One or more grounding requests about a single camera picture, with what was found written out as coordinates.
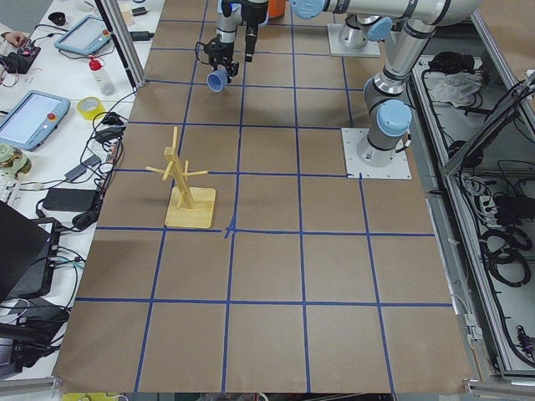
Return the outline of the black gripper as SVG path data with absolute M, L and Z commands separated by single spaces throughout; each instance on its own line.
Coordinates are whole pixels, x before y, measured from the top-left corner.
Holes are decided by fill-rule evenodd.
M 268 0 L 242 1 L 242 20 L 248 27 L 264 26 L 268 21 Z
M 257 26 L 247 25 L 245 35 L 245 62 L 251 63 L 255 54 L 257 43 Z M 208 43 L 203 44 L 203 52 L 208 57 L 208 64 L 213 69 L 222 66 L 227 69 L 227 82 L 239 72 L 239 62 L 233 61 L 234 42 L 225 43 L 220 36 L 212 38 Z

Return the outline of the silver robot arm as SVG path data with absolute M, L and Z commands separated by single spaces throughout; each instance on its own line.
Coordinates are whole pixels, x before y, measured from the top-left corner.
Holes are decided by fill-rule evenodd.
M 233 59 L 237 29 L 246 28 L 246 62 L 252 61 L 258 29 L 271 19 L 285 14 L 287 1 L 219 1 L 217 3 L 217 34 L 207 43 L 200 43 L 212 71 L 206 83 L 214 92 L 221 92 L 238 74 L 239 62 Z M 385 40 L 393 27 L 390 17 L 348 13 L 343 23 L 328 25 L 329 48 L 332 55 L 378 57 L 378 43 Z
M 372 78 L 372 93 L 394 98 L 403 93 L 405 82 L 427 42 L 438 26 L 449 26 L 469 18 L 478 1 L 292 1 L 294 14 L 311 19 L 320 13 L 357 14 L 403 18 L 405 24 L 383 70 Z

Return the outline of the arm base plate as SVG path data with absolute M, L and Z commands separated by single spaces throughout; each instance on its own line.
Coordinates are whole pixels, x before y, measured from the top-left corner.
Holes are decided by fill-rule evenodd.
M 360 29 L 342 23 L 330 23 L 327 27 L 329 51 L 332 56 L 378 58 L 380 47 L 369 41 Z
M 393 150 L 377 150 L 368 141 L 368 129 L 342 128 L 346 175 L 350 179 L 410 180 L 403 140 Z

